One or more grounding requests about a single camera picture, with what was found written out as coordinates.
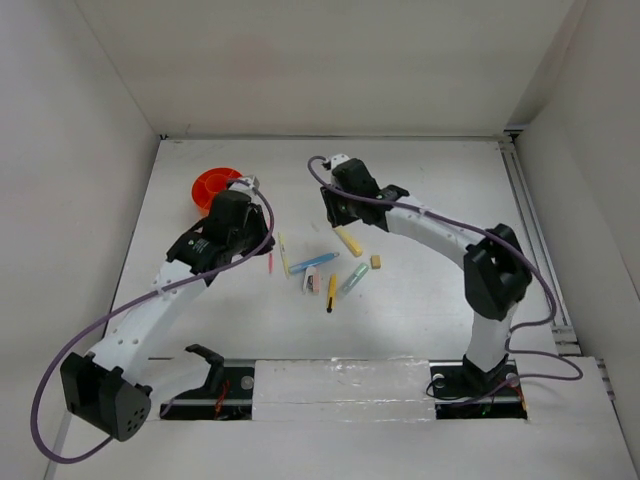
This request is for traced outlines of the pale yellow pen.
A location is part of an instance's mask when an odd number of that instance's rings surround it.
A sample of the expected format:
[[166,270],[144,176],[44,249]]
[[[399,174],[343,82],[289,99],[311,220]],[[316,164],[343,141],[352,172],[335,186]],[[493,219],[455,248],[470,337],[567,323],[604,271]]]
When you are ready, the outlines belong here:
[[288,259],[287,251],[286,251],[284,235],[281,232],[278,232],[277,239],[278,239],[279,252],[280,252],[280,256],[281,256],[281,261],[282,261],[282,265],[283,265],[284,274],[285,274],[285,277],[287,279],[289,279],[290,278],[290,267],[289,267],[289,259]]

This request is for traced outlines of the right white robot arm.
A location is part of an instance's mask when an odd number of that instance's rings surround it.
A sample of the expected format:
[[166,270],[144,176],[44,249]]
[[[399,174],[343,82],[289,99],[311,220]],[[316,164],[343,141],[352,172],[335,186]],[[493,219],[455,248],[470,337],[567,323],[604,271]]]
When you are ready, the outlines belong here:
[[462,382],[473,396],[494,389],[505,375],[513,316],[532,281],[514,231],[499,224],[477,233],[439,220],[407,190],[380,187],[360,159],[338,154],[320,162],[331,174],[321,195],[333,227],[360,221],[426,246],[461,269],[464,296],[473,311]]

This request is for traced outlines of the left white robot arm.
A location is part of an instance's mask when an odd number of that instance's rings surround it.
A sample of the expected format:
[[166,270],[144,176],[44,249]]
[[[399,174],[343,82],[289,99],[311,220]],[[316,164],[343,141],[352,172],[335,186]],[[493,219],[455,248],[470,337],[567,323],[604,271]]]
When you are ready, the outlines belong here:
[[188,345],[160,367],[150,359],[172,325],[221,272],[272,250],[271,217],[258,188],[245,179],[219,193],[208,216],[168,250],[150,297],[127,309],[115,329],[85,354],[71,353],[62,362],[68,410],[124,442],[180,394],[216,394],[224,359],[211,349]]

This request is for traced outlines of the yellow highlighter marker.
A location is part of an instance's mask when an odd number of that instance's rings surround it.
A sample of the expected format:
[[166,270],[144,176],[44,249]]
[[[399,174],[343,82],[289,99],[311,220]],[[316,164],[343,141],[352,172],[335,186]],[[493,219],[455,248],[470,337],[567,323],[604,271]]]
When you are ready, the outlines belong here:
[[363,248],[360,243],[344,228],[336,227],[334,233],[354,257],[360,257],[363,254]]

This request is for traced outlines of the orange round divided container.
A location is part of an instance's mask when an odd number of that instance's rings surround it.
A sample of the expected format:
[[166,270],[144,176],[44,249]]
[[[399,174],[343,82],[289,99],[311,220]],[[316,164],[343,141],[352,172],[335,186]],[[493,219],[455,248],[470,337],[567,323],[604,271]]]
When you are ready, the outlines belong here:
[[200,215],[206,217],[214,197],[226,189],[230,180],[242,176],[241,172],[229,167],[217,167],[200,174],[191,187],[191,198]]

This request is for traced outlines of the blue pen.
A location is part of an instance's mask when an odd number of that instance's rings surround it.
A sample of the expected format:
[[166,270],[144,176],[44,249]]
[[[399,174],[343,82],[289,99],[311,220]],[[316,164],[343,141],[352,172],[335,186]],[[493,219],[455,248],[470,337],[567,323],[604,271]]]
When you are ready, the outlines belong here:
[[302,262],[299,262],[297,264],[294,265],[290,265],[288,272],[290,275],[296,275],[300,272],[305,271],[307,268],[310,267],[316,267],[318,265],[322,265],[324,263],[327,263],[337,257],[340,256],[339,252],[329,252]]

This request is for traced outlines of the green highlighter marker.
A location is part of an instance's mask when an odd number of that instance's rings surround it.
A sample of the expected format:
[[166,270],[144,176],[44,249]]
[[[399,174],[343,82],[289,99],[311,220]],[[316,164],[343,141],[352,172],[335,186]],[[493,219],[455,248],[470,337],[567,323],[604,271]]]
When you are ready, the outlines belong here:
[[368,270],[369,266],[366,263],[359,264],[340,286],[340,294],[348,295],[349,292],[362,280]]

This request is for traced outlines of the yellow black-tipped pen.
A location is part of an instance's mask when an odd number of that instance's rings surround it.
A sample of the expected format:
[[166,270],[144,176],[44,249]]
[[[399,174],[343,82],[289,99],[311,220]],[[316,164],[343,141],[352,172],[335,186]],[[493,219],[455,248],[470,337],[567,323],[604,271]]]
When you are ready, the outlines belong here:
[[332,313],[336,305],[337,280],[338,280],[338,277],[336,274],[332,274],[330,276],[329,286],[328,286],[328,295],[327,295],[327,305],[326,305],[326,311],[328,313]]

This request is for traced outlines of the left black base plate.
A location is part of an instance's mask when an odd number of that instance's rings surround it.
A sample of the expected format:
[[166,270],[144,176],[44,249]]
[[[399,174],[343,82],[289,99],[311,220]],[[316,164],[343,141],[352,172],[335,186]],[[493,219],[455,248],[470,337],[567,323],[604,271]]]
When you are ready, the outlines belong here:
[[163,403],[159,418],[168,421],[248,421],[252,419],[255,360],[226,360],[224,369],[202,387]]

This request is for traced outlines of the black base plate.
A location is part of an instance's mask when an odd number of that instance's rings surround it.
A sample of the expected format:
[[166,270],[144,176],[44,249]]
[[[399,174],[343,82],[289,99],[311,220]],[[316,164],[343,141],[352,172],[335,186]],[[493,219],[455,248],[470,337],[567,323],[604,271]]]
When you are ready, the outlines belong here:
[[527,407],[521,386],[512,381],[497,389],[517,374],[515,362],[508,360],[496,379],[477,387],[464,376],[461,361],[437,361],[430,364],[425,394],[434,400],[437,420],[526,420]]
[[202,387],[163,403],[159,418],[168,421],[248,421],[252,419],[255,360],[226,360],[224,369]]

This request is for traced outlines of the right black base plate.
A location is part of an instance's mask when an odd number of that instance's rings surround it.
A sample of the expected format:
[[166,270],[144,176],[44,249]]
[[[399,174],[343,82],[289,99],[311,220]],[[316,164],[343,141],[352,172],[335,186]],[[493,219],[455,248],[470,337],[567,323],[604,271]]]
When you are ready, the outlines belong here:
[[430,364],[425,394],[434,400],[437,420],[526,420],[527,407],[521,386],[512,381],[497,389],[517,374],[515,362],[508,360],[496,379],[477,387],[464,376],[461,361],[437,361]]

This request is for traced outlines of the aluminium rail frame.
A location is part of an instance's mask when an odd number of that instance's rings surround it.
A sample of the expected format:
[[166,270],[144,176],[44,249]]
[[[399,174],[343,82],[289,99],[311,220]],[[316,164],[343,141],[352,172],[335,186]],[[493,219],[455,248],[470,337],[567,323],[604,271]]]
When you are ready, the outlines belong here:
[[558,358],[569,360],[578,365],[578,360],[585,358],[585,355],[565,305],[563,292],[534,207],[533,198],[524,178],[524,170],[516,149],[516,140],[521,133],[521,128],[507,128],[500,137],[499,149],[526,237],[528,258],[536,266],[552,291],[556,313],[554,319],[545,326],[525,327],[519,330],[512,346],[516,350],[542,351],[541,347],[524,346],[523,341],[526,335],[541,333],[546,329],[554,340],[554,348],[551,349],[551,352]]

